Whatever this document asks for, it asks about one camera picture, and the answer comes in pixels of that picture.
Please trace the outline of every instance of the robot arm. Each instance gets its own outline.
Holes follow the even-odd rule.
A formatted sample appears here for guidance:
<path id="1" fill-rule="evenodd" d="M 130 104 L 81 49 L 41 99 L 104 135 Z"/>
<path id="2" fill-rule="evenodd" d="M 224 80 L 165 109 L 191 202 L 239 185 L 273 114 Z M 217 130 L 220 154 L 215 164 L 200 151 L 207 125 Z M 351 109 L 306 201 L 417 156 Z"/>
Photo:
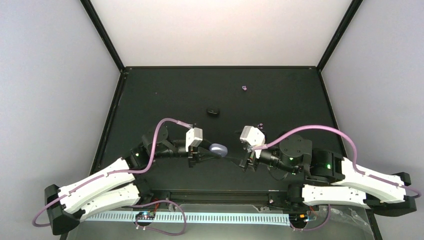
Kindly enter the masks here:
<path id="1" fill-rule="evenodd" d="M 54 235 L 69 232 L 94 214 L 139 202 L 150 202 L 151 190 L 145 180 L 136 180 L 134 174 L 128 172 L 108 173 L 146 168 L 152 154 L 153 132 L 143 135 L 142 143 L 133 148 L 127 157 L 119 158 L 105 169 L 76 183 L 63 187 L 53 184 L 44 190 L 46 205 L 60 198 L 47 208 Z M 221 157 L 221 154 L 209 151 L 211 143 L 203 139 L 202 129 L 196 127 L 186 133 L 185 140 L 170 140 L 167 128 L 162 126 L 156 143 L 156 159 L 187 158 L 191 168 L 199 162 L 201 156 Z"/>
<path id="2" fill-rule="evenodd" d="M 416 211 L 415 200 L 406 195 L 403 185 L 410 185 L 409 174 L 393 175 L 356 165 L 366 175 L 356 172 L 353 163 L 339 154 L 313 149 L 310 140 L 292 134 L 278 147 L 251 151 L 264 145 L 265 135 L 256 127 L 245 126 L 240 140 L 248 153 L 239 167 L 256 171 L 265 164 L 293 175 L 303 176 L 299 184 L 289 186 L 287 199 L 295 206 L 352 205 L 373 209 L 383 216 L 401 216 Z M 374 175 L 399 184 L 395 186 L 374 178 Z"/>

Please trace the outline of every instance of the black metal frame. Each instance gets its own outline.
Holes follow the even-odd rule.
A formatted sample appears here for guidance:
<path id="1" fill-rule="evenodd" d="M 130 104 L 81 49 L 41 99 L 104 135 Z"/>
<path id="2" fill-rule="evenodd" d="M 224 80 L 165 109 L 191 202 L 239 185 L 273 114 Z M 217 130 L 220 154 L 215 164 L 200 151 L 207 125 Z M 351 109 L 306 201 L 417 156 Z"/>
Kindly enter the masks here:
<path id="1" fill-rule="evenodd" d="M 115 49 L 114 45 L 112 44 L 112 41 L 109 38 L 109 35 L 106 32 L 106 29 L 102 24 L 102 21 L 100 21 L 99 15 L 97 15 L 97 12 L 94 9 L 92 1 L 81 0 L 81 3 L 84 6 L 85 11 L 87 12 L 88 16 L 90 17 L 95 29 L 97 30 L 98 34 L 100 35 L 101 40 L 103 41 L 104 45 L 106 46 L 107 50 L 109 51 L 110 56 L 112 57 L 113 61 L 115 62 L 118 70 L 122 73 L 125 66 L 122 63 L 122 61 L 121 61 L 121 59 L 118 55 L 117 50 Z"/>
<path id="2" fill-rule="evenodd" d="M 127 66 L 127 67 L 125 67 L 124 66 L 124 64 L 122 63 L 122 61 L 121 61 L 121 59 L 118 55 L 118 52 L 116 51 L 114 45 L 112 44 L 112 41 L 109 38 L 109 36 L 106 32 L 106 29 L 103 26 L 99 16 L 97 15 L 96 10 L 94 9 L 94 6 L 91 3 L 91 1 L 90 0 L 80 0 L 80 1 L 81 1 L 82 5 L 84 6 L 84 8 L 85 8 L 88 16 L 90 17 L 92 23 L 94 24 L 95 28 L 97 29 L 97 32 L 100 35 L 104 45 L 106 46 L 111 57 L 113 58 L 118 70 L 121 72 L 119 80 L 118 80 L 118 84 L 116 86 L 115 93 L 113 95 L 112 104 L 110 106 L 109 113 L 108 113 L 107 118 L 106 118 L 106 123 L 104 125 L 103 132 L 101 134 L 100 142 L 99 142 L 99 145 L 98 145 L 98 148 L 97 148 L 94 160 L 93 160 L 93 164 L 92 164 L 92 167 L 91 167 L 91 170 L 90 170 L 90 174 L 93 174 L 96 171 L 96 168 L 99 166 L 101 159 L 102 159 L 102 156 L 104 154 L 105 147 L 106 147 L 106 144 L 107 144 L 108 138 L 109 138 L 110 129 L 111 129 L 111 126 L 112 126 L 112 123 L 113 123 L 113 120 L 114 120 L 114 116 L 115 116 L 116 111 L 118 109 L 118 104 L 119 104 L 119 101 L 121 99 L 121 95 L 122 95 L 122 92 L 123 92 L 123 89 L 124 89 L 128 70 L 129 70 L 129 68 L 142 68 L 142 67 L 137 67 L 137 66 L 135 66 L 135 67 Z M 317 71 L 318 77 L 321 81 L 322 90 L 325 93 L 327 104 L 328 104 L 328 107 L 329 107 L 330 112 L 331 112 L 331 118 L 332 118 L 332 121 L 333 121 L 334 126 L 336 128 L 338 128 L 338 125 L 337 125 L 337 122 L 336 122 L 336 118 L 334 116 L 334 112 L 333 112 L 333 109 L 332 109 L 332 106 L 331 106 L 331 103 L 330 103 L 329 96 L 327 94 L 327 90 L 326 90 L 325 83 L 324 83 L 323 77 L 321 75 L 321 72 L 324 69 L 328 60 L 330 59 L 332 53 L 336 49 L 337 44 L 339 43 L 339 41 L 342 38 L 342 35 L 346 31 L 346 29 L 348 28 L 349 23 L 351 22 L 355 13 L 359 9 L 362 1 L 363 0 L 352 0 L 352 2 L 350 3 L 350 6 L 348 7 L 346 13 L 343 16 L 343 19 L 341 20 L 339 26 L 337 27 L 337 30 L 335 31 L 331 41 L 329 42 L 324 54 L 322 55 L 319 63 L 316 66 L 316 71 Z M 169 67 L 169 68 L 184 68 L 184 67 L 179 66 L 179 67 Z M 255 68 L 255 66 L 239 66 L 238 68 Z M 339 144 L 341 146 L 341 149 L 343 150 L 343 154 L 346 156 L 346 150 L 344 148 L 342 139 L 340 137 L 338 139 L 339 139 Z M 368 220 L 370 222 L 372 231 L 374 233 L 374 238 L 376 240 L 381 240 L 382 236 L 380 234 L 380 230 L 378 228 L 377 221 L 376 221 L 376 218 L 374 216 L 374 213 L 370 210 L 367 210 L 366 213 L 367 213 Z M 67 238 L 67 236 L 68 236 L 68 234 L 63 234 L 60 237 L 60 239 L 65 240 Z"/>
<path id="3" fill-rule="evenodd" d="M 337 27 L 337 30 L 335 31 L 334 35 L 331 38 L 330 43 L 328 44 L 327 48 L 325 49 L 324 54 L 321 57 L 321 60 L 319 61 L 316 68 L 319 72 L 322 72 L 324 67 L 326 66 L 327 62 L 329 61 L 331 55 L 333 54 L 334 50 L 337 47 L 337 44 L 339 43 L 340 39 L 342 39 L 343 34 L 345 33 L 346 29 L 348 29 L 349 24 L 351 23 L 352 19 L 355 16 L 355 13 L 361 6 L 363 0 L 352 0 L 349 7 L 347 8 L 346 13 L 343 16 L 343 19 L 341 20 L 340 24 Z"/>

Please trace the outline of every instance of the cable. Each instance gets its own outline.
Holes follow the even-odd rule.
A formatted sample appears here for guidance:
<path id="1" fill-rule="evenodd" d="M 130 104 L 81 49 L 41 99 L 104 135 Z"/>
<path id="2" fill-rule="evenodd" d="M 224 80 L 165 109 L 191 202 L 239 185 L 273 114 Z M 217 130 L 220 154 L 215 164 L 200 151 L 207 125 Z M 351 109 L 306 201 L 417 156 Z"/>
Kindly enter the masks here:
<path id="1" fill-rule="evenodd" d="M 142 170 L 114 170 L 114 171 L 110 171 L 107 174 L 105 174 L 106 176 L 110 175 L 110 174 L 117 174 L 117 173 L 129 173 L 129 174 L 144 174 L 145 172 L 147 172 L 150 167 L 152 166 L 153 163 L 153 158 L 155 157 L 155 150 L 156 150 L 156 141 L 158 139 L 158 133 L 159 133 L 159 129 L 161 128 L 162 124 L 165 122 L 173 122 L 175 124 L 178 124 L 180 126 L 183 126 L 185 128 L 191 129 L 193 128 L 193 125 L 173 119 L 173 118 L 164 118 L 162 120 L 159 121 L 159 123 L 156 125 L 156 129 L 154 130 L 154 134 L 153 134 L 153 141 L 152 141 L 152 145 L 151 145 L 151 151 L 150 151 L 150 159 L 148 160 L 148 164 L 147 166 L 142 169 Z M 101 179 L 103 177 L 106 177 L 105 175 L 99 175 L 96 176 L 92 179 L 89 179 L 87 181 L 85 181 L 84 183 L 81 183 L 80 185 L 76 186 L 74 189 L 69 191 L 69 195 L 74 193 L 76 190 L 84 187 L 85 185 L 97 180 L 97 179 Z M 45 205 L 32 219 L 31 223 L 34 227 L 37 228 L 41 228 L 41 227 L 47 227 L 50 226 L 50 223 L 44 223 L 44 224 L 39 224 L 37 223 L 37 219 L 38 217 L 44 212 L 46 211 L 49 207 L 51 207 L 53 204 L 59 202 L 60 200 L 62 200 L 63 198 L 67 197 L 68 195 L 62 195 L 61 197 L 58 197 L 56 199 L 54 199 L 53 201 L 51 201 L 49 204 Z"/>
<path id="2" fill-rule="evenodd" d="M 201 160 L 200 160 L 200 163 L 203 163 L 204 161 L 206 161 L 206 160 L 211 160 L 211 159 L 227 159 L 227 160 L 229 160 L 230 162 L 232 162 L 233 164 L 235 164 L 237 167 L 238 167 L 239 165 L 238 165 L 237 163 L 233 162 L 231 159 L 235 159 L 235 160 L 238 160 L 238 161 L 240 161 L 240 160 L 241 160 L 240 158 L 232 157 L 232 156 L 222 156 L 222 157 L 218 157 L 218 156 L 211 156 L 211 157 L 208 157 L 208 158 L 205 158 L 205 159 L 201 159 Z"/>
<path id="3" fill-rule="evenodd" d="M 305 125 L 305 126 L 296 127 L 295 129 L 292 129 L 292 130 L 286 132 L 285 134 L 283 134 L 282 136 L 280 136 L 279 138 L 275 139 L 271 143 L 268 143 L 268 144 L 265 144 L 265 145 L 260 145 L 260 146 L 254 146 L 251 150 L 254 151 L 254 150 L 267 149 L 269 147 L 272 147 L 272 146 L 278 144 L 283 139 L 287 138 L 288 136 L 290 136 L 292 134 L 295 134 L 297 132 L 304 131 L 304 130 L 310 130 L 310 129 L 329 131 L 329 132 L 335 133 L 335 134 L 341 136 L 342 138 L 346 139 L 347 142 L 352 147 L 352 150 L 353 150 L 353 159 L 352 159 L 353 169 L 357 173 L 360 173 L 362 175 L 367 175 L 364 171 L 359 170 L 358 167 L 357 167 L 358 151 L 357 151 L 357 147 L 355 146 L 354 141 L 352 141 L 352 139 L 348 135 L 346 135 L 344 132 L 342 132 L 342 131 L 340 131 L 338 129 L 329 127 L 329 126 L 323 126 L 323 125 Z M 414 187 L 406 186 L 406 185 L 401 185 L 401 184 L 399 184 L 397 182 L 389 181 L 389 180 L 386 180 L 384 178 L 381 178 L 381 177 L 378 177 L 378 176 L 375 176 L 375 175 L 372 175 L 372 174 L 369 174 L 368 177 L 373 178 L 373 179 L 376 179 L 376 180 L 381 181 L 381 182 L 384 182 L 386 184 L 390 184 L 390 185 L 393 185 L 393 186 L 396 186 L 396 187 L 400 187 L 400 188 L 404 188 L 406 190 L 410 190 L 410 191 L 416 193 L 415 196 L 412 196 L 415 199 L 421 197 L 421 192 L 418 189 L 414 188 Z"/>
<path id="4" fill-rule="evenodd" d="M 310 212 L 313 212 L 315 216 L 318 216 L 317 212 L 312 208 L 312 206 L 309 206 Z"/>
<path id="5" fill-rule="evenodd" d="M 153 204 L 160 204 L 160 203 L 172 204 L 179 209 L 179 211 L 182 213 L 182 219 L 184 220 L 184 226 L 182 227 L 182 230 L 178 233 L 172 233 L 172 232 L 163 231 L 163 230 L 160 230 L 160 229 L 157 229 L 157 228 L 154 228 L 154 227 L 150 227 L 150 226 L 143 226 L 143 230 L 144 229 L 152 230 L 152 231 L 155 231 L 155 232 L 158 232 L 158 233 L 161 233 L 161 234 L 165 234 L 165 235 L 168 235 L 168 236 L 179 236 L 179 235 L 184 234 L 184 232 L 186 231 L 186 227 L 187 227 L 186 214 L 184 213 L 183 209 L 181 209 L 181 207 L 178 204 L 176 204 L 175 202 L 169 201 L 169 200 L 159 200 L 159 201 L 153 201 L 153 202 L 143 204 L 143 205 L 132 205 L 130 207 L 132 207 L 132 208 L 144 208 L 144 207 L 147 207 L 147 206 L 150 206 L 150 205 L 153 205 Z M 141 217 L 137 217 L 135 219 L 135 225 L 137 226 L 137 229 L 139 229 L 139 227 L 141 227 L 138 223 L 138 220 L 140 218 Z"/>
<path id="6" fill-rule="evenodd" d="M 270 167 L 267 167 L 268 168 L 268 173 L 269 173 L 269 175 L 271 176 L 271 178 L 273 178 L 274 180 L 276 180 L 276 181 L 281 181 L 281 180 L 283 180 L 283 179 L 285 179 L 286 177 L 287 177 L 287 175 L 289 175 L 289 173 L 288 172 L 286 172 L 285 174 L 284 174 L 284 176 L 282 176 L 281 178 L 276 178 L 272 173 L 271 173 L 271 168 Z"/>
<path id="7" fill-rule="evenodd" d="M 326 225 L 328 222 L 329 222 L 329 220 L 330 220 L 330 217 L 331 217 L 331 206 L 330 205 L 328 205 L 328 214 L 327 214 L 327 217 L 325 218 L 325 221 L 323 222 L 323 223 L 321 223 L 320 225 L 318 225 L 318 226 L 316 226 L 316 227 L 313 227 L 313 228 L 309 228 L 309 229 L 304 229 L 304 228 L 296 228 L 295 226 L 293 226 L 293 224 L 290 222 L 290 227 L 294 230 L 294 231 L 301 231 L 301 232 L 304 232 L 304 231 L 314 231 L 314 230 L 318 230 L 318 229 L 320 229 L 320 228 L 322 228 L 324 225 Z"/>
<path id="8" fill-rule="evenodd" d="M 156 203 L 155 205 L 154 205 L 154 210 L 153 210 L 153 212 L 154 213 L 156 213 L 156 211 L 158 210 L 158 208 L 159 208 L 159 202 L 158 203 Z"/>

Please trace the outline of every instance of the black table surface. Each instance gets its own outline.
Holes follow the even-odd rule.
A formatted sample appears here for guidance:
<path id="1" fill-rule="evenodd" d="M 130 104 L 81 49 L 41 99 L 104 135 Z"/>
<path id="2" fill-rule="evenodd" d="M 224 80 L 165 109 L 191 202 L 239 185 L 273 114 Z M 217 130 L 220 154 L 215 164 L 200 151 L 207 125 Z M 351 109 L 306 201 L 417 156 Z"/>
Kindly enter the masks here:
<path id="1" fill-rule="evenodd" d="M 225 159 L 188 168 L 187 159 L 158 159 L 144 175 L 152 189 L 197 191 L 268 191 L 286 188 L 292 176 L 274 180 L 267 166 L 242 172 L 240 143 L 244 126 L 263 124 L 267 142 L 303 125 L 334 127 L 332 112 L 314 67 L 133 67 L 127 68 L 123 92 L 99 168 L 137 146 L 142 135 L 163 118 L 196 124 L 203 137 L 228 148 Z M 218 117 L 206 108 L 219 108 Z M 186 128 L 167 123 L 172 140 L 185 139 Z M 299 133 L 314 148 L 342 153 L 338 136 L 322 130 Z M 280 172 L 273 172 L 278 178 Z"/>

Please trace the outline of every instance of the black frame edge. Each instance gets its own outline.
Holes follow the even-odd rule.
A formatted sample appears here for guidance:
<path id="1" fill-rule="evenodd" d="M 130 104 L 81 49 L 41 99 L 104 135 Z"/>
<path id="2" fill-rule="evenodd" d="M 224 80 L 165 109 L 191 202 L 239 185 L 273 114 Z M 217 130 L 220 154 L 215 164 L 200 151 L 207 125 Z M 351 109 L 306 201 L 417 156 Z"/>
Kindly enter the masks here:
<path id="1" fill-rule="evenodd" d="M 129 69 L 316 69 L 316 66 L 244 66 L 244 65 L 224 65 L 224 66 L 127 66 Z"/>
<path id="2" fill-rule="evenodd" d="M 84 6 L 84 9 L 87 12 L 88 16 L 90 17 L 95 29 L 97 30 L 98 34 L 100 35 L 101 40 L 103 41 L 104 45 L 106 46 L 107 50 L 109 51 L 109 54 L 112 57 L 113 61 L 115 62 L 118 70 L 120 72 L 124 71 L 125 66 L 122 63 L 121 58 L 119 57 L 117 50 L 115 49 L 114 45 L 112 44 L 112 41 L 109 38 L 109 35 L 106 32 L 106 29 L 102 24 L 102 21 L 100 21 L 99 15 L 97 15 L 97 12 L 94 9 L 92 2 L 90 0 L 80 0 L 80 1 L 81 1 L 82 5 Z"/>
<path id="3" fill-rule="evenodd" d="M 369 209 L 366 210 L 365 212 L 366 212 L 366 216 L 368 217 L 368 222 L 369 222 L 369 225 L 371 226 L 372 233 L 374 234 L 374 240 L 383 240 L 374 212 Z"/>
<path id="4" fill-rule="evenodd" d="M 91 165 L 90 175 L 94 174 L 96 172 L 96 169 L 100 167 L 103 154 L 105 153 L 106 143 L 108 142 L 109 133 L 111 131 L 111 126 L 114 122 L 114 117 L 118 109 L 118 104 L 121 100 L 122 92 L 124 90 L 127 75 L 128 72 L 124 70 L 119 76 L 115 93 L 113 94 L 112 103 L 109 108 L 109 113 L 107 114 L 106 123 L 104 124 L 103 132 L 101 133 L 100 141 L 98 143 L 98 147 L 94 155 L 94 160 Z"/>
<path id="5" fill-rule="evenodd" d="M 68 233 L 64 233 L 62 235 L 60 235 L 59 240 L 67 240 L 68 239 Z"/>
<path id="6" fill-rule="evenodd" d="M 337 47 L 337 44 L 339 43 L 340 39 L 342 38 L 343 34 L 345 33 L 346 29 L 348 28 L 349 24 L 351 23 L 352 19 L 355 16 L 355 13 L 361 6 L 363 0 L 352 0 L 349 7 L 347 8 L 346 13 L 344 14 L 343 18 L 341 19 L 340 24 L 338 25 L 334 35 L 331 38 L 330 43 L 328 44 L 327 48 L 324 51 L 324 54 L 321 57 L 321 60 L 319 60 L 318 65 L 316 68 L 318 71 L 322 71 L 324 67 L 326 66 L 327 62 L 329 61 L 331 55 L 333 54 L 334 50 Z"/>
<path id="7" fill-rule="evenodd" d="M 339 129 L 339 126 L 337 125 L 337 121 L 336 121 L 336 116 L 334 115 L 333 107 L 332 107 L 331 102 L 330 102 L 329 94 L 327 92 L 327 88 L 326 88 L 326 84 L 324 82 L 323 76 L 321 75 L 321 71 L 318 68 L 316 69 L 316 71 L 317 71 L 317 74 L 318 74 L 319 81 L 321 82 L 321 87 L 322 87 L 322 91 L 324 92 L 324 95 L 325 95 L 325 100 L 327 101 L 327 104 L 328 104 L 328 109 L 330 110 L 332 123 L 333 123 L 333 125 L 336 129 Z M 343 156 L 347 157 L 348 155 L 346 153 L 346 149 L 345 149 L 345 145 L 343 144 L 342 137 L 337 135 L 337 139 L 338 139 L 338 143 L 340 144 L 340 148 L 341 148 Z"/>

